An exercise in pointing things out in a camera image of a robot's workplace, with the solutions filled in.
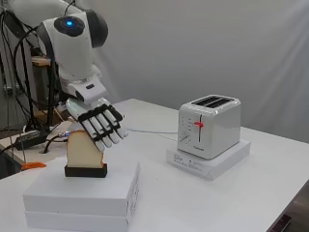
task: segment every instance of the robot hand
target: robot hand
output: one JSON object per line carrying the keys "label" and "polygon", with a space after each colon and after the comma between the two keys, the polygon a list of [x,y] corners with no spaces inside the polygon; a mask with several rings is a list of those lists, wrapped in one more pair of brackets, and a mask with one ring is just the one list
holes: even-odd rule
{"label": "robot hand", "polygon": [[99,99],[89,105],[68,99],[67,109],[89,133],[101,152],[105,147],[110,148],[113,143],[119,143],[120,138],[127,137],[127,132],[121,125],[123,116],[106,99]]}

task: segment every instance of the white wall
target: white wall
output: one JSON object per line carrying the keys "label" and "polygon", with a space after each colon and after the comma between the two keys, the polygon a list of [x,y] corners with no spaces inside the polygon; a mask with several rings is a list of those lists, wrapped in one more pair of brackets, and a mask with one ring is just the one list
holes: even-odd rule
{"label": "white wall", "polygon": [[244,126],[309,142],[308,0],[85,2],[109,26],[96,57],[115,100],[235,97]]}

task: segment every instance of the bread slice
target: bread slice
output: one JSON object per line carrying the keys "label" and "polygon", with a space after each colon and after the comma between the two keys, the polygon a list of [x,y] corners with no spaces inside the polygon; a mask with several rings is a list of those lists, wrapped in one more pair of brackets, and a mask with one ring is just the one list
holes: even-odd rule
{"label": "bread slice", "polygon": [[103,153],[84,130],[72,132],[67,148],[68,167],[102,168]]}

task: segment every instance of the blue light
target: blue light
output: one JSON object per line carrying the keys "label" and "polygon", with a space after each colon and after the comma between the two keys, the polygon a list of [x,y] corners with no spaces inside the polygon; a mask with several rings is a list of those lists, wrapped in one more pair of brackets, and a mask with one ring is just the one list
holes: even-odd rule
{"label": "blue light", "polygon": [[72,21],[67,21],[67,25],[68,25],[68,26],[72,26],[72,25],[73,25],[73,22],[72,22]]}

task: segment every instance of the toaster knob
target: toaster knob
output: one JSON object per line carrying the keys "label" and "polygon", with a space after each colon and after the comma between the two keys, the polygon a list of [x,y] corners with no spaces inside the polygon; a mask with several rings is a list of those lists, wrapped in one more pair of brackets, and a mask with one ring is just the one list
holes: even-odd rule
{"label": "toaster knob", "polygon": [[201,123],[201,122],[195,122],[194,125],[199,127],[199,128],[202,128],[204,126],[204,124]]}

